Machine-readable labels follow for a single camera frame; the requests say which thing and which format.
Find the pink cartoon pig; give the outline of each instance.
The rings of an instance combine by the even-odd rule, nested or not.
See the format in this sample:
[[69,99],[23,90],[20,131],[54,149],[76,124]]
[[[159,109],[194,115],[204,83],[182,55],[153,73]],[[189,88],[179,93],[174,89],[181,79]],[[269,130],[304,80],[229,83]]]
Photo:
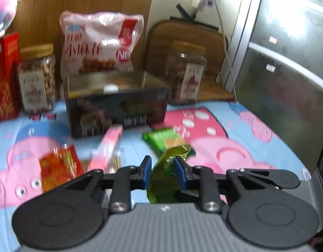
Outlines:
[[240,112],[241,119],[251,126],[251,130],[253,135],[264,143],[267,143],[271,140],[274,135],[273,131],[266,126],[263,121],[261,121],[258,117],[256,117],[250,111],[242,111]]
[[0,171],[0,208],[19,206],[42,193],[39,158],[59,148],[51,138],[29,137],[7,153],[7,168]]
[[153,128],[159,129],[166,126],[173,126],[173,129],[189,144],[201,137],[227,137],[219,121],[203,107],[167,111],[164,123],[153,125]]
[[239,143],[223,137],[199,138],[192,142],[196,156],[189,158],[190,166],[201,165],[214,173],[226,173],[228,169],[275,169],[265,162],[255,162],[251,154]]

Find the pink snack box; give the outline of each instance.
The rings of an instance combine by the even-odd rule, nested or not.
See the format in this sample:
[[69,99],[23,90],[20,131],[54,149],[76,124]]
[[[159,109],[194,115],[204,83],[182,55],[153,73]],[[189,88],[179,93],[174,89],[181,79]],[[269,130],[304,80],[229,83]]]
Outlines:
[[123,133],[122,125],[114,125],[108,128],[96,153],[90,161],[88,171],[93,169],[102,169],[104,173],[109,173],[111,159]]

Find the bed sheet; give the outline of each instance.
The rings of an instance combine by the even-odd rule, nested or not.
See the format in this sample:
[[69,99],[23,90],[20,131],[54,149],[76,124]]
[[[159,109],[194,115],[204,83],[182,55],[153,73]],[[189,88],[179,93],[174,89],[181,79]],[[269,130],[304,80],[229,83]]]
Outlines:
[[[310,173],[292,150],[262,121],[236,102],[209,101],[194,106],[168,107],[161,126],[174,129],[191,143],[196,157],[191,165],[210,166],[217,173],[229,168],[287,169],[302,179]],[[124,130],[120,140],[122,166],[139,165],[145,155],[157,157],[141,139],[149,126]],[[73,140],[66,106],[57,103],[51,113],[0,123],[0,252],[16,251],[19,243],[11,228],[15,209],[41,194],[38,159],[64,144],[74,144],[80,160],[90,157],[102,136]],[[145,191],[132,191],[132,204],[147,202]]]

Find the nut jar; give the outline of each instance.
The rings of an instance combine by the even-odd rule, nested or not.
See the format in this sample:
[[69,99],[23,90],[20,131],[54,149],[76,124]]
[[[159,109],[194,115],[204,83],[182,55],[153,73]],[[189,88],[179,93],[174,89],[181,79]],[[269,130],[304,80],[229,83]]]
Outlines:
[[53,53],[52,43],[20,50],[18,79],[25,113],[42,113],[53,109],[56,100]]
[[165,68],[165,79],[171,87],[171,104],[195,103],[207,60],[205,47],[173,41]]

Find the white wall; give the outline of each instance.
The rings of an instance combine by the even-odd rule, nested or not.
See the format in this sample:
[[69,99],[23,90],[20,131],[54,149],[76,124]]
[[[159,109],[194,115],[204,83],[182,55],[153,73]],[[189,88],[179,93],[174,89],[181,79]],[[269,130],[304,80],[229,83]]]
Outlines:
[[[241,0],[217,0],[225,34],[229,40],[231,39],[235,28],[240,2]],[[180,3],[190,15],[194,12],[192,0],[152,0],[147,30],[149,31],[151,26],[161,20],[168,20],[170,16],[181,17],[180,13],[175,8],[178,3]],[[203,12],[197,14],[196,21],[220,27],[215,7],[205,7]]]

